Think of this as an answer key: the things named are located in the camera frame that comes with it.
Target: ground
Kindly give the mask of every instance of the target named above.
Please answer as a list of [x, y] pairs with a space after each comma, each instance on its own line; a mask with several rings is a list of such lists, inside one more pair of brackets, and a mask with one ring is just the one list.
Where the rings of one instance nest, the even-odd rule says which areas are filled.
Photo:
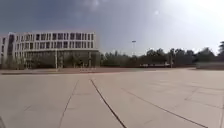
[[224, 128], [223, 76], [192, 69], [0, 75], [0, 116], [6, 128]]

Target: street light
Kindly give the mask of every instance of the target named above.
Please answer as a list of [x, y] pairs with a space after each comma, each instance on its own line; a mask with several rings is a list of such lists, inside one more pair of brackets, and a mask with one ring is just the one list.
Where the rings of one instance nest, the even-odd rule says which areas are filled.
[[55, 68], [58, 69], [58, 47], [56, 44], [56, 49], [55, 49]]
[[133, 44], [133, 56], [135, 55], [135, 43], [136, 43], [136, 41], [133, 40], [133, 41], [132, 41], [132, 44]]

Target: pavement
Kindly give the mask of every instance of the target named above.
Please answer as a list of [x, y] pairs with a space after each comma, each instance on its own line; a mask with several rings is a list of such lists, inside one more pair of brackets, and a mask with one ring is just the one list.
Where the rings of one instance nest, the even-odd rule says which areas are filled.
[[224, 71], [0, 75], [6, 128], [224, 128]]

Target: sky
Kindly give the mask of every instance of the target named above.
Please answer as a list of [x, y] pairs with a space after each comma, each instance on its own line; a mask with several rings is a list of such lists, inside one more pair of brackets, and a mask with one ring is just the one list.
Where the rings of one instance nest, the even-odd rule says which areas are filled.
[[93, 31], [101, 52], [141, 55], [149, 49], [210, 47], [218, 53], [223, 5], [222, 0], [1, 0], [0, 35]]

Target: tree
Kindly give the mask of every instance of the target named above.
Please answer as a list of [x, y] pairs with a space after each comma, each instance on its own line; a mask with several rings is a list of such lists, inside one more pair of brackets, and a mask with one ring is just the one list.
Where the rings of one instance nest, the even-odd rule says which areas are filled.
[[218, 60], [224, 61], [224, 41], [222, 41], [221, 44], [219, 45]]
[[198, 62], [211, 62], [215, 60], [214, 53], [208, 47], [198, 52], [196, 57]]

